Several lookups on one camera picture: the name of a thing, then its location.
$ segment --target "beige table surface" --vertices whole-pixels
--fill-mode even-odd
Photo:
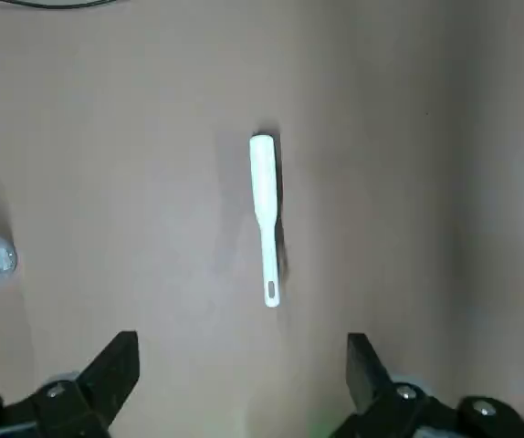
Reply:
[[[279,129],[264,307],[247,140]],[[524,2],[0,7],[0,391],[137,329],[117,438],[325,436],[345,339],[524,412]]]

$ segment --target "black cable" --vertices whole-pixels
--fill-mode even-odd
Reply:
[[[55,10],[66,10],[66,9],[83,9],[84,7],[95,7],[108,5],[115,3],[120,0],[94,0],[87,3],[74,3],[73,5],[46,5],[44,3],[24,2],[23,0],[0,0],[2,3],[8,3],[10,5],[33,7],[35,9],[55,9]]]

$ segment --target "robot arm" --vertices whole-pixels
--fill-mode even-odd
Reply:
[[[1,438],[109,438],[140,375],[138,337],[122,331],[74,381],[55,381],[3,405]]]
[[[411,383],[392,381],[365,335],[350,334],[347,386],[357,408],[332,438],[524,438],[506,403],[465,397],[452,409]]]

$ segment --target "white spoon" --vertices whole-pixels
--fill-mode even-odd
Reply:
[[[280,284],[275,237],[278,216],[277,163],[272,137],[260,134],[250,139],[250,165],[254,210],[262,240],[264,302],[269,308],[275,308],[280,304]]]

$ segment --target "metal screw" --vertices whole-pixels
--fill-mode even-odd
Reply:
[[[496,414],[496,408],[494,408],[493,404],[485,400],[477,400],[475,403],[473,403],[473,409],[475,409],[481,415],[485,415],[487,417]]]
[[[407,385],[399,387],[396,390],[396,392],[398,392],[398,395],[400,395],[400,397],[402,397],[405,400],[411,400],[416,398],[416,391]]]
[[[65,388],[63,388],[63,385],[61,383],[58,383],[54,387],[50,388],[49,391],[47,391],[47,397],[50,397],[54,399],[58,395],[61,395],[65,391]]]

